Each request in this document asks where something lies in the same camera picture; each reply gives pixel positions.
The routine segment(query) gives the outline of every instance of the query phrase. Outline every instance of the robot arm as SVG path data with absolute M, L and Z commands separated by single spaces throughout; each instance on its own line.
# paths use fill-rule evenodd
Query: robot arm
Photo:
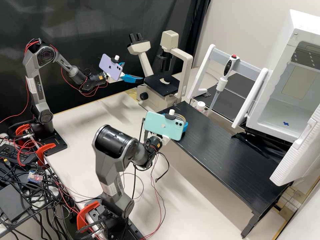
M 118 216 L 127 218 L 134 201 L 124 193 L 119 173 L 130 162 L 149 168 L 162 147 L 161 139 L 152 136 L 142 144 L 136 138 L 105 125 L 97 131 L 92 147 L 96 155 L 96 174 L 103 189 L 101 203 Z
M 37 121 L 45 125 L 45 130 L 53 132 L 52 118 L 49 106 L 43 91 L 39 69 L 51 62 L 57 62 L 65 69 L 69 77 L 85 91 L 93 87 L 105 84 L 107 76 L 105 73 L 86 76 L 77 66 L 71 65 L 59 52 L 50 44 L 44 43 L 40 38 L 27 44 L 23 65 L 26 69 L 27 83 L 32 96 L 31 112 Z

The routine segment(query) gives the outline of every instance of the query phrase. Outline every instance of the microscope stage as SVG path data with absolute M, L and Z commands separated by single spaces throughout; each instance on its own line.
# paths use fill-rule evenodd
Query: microscope stage
M 163 78 L 165 82 L 169 82 L 169 84 L 162 83 L 160 81 L 161 78 Z M 170 74 L 160 73 L 146 77 L 144 79 L 144 83 L 161 96 L 165 97 L 169 94 L 175 94 L 178 92 L 180 81 L 175 77 L 172 77 Z

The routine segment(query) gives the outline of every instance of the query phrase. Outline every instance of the incubator door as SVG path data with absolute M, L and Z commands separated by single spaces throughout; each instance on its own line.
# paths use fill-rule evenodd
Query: incubator door
M 270 180 L 277 186 L 289 183 L 320 169 L 320 105 L 307 126 L 294 141 Z

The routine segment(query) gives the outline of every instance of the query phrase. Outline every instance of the microscope focus knob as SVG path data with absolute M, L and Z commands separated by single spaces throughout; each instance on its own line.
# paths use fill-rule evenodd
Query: microscope focus knob
M 149 96 L 148 96 L 148 93 L 146 93 L 146 92 L 143 92 L 143 93 L 140 94 L 140 99 L 141 99 L 141 100 L 147 100 L 148 97 L 149 97 Z

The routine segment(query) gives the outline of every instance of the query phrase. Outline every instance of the label sticker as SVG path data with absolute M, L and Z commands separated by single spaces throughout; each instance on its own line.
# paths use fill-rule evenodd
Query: label sticker
M 105 185 L 104 183 L 100 182 L 100 184 L 103 191 L 109 196 L 112 197 L 117 194 L 117 189 L 114 183 L 111 183 L 110 185 Z
M 32 94 L 37 93 L 37 88 L 36 88 L 36 84 L 34 83 L 34 79 L 33 79 L 33 78 L 28 78 L 28 77 L 26 76 L 26 80 L 27 80 L 27 83 L 28 83 L 29 91 L 30 91 Z

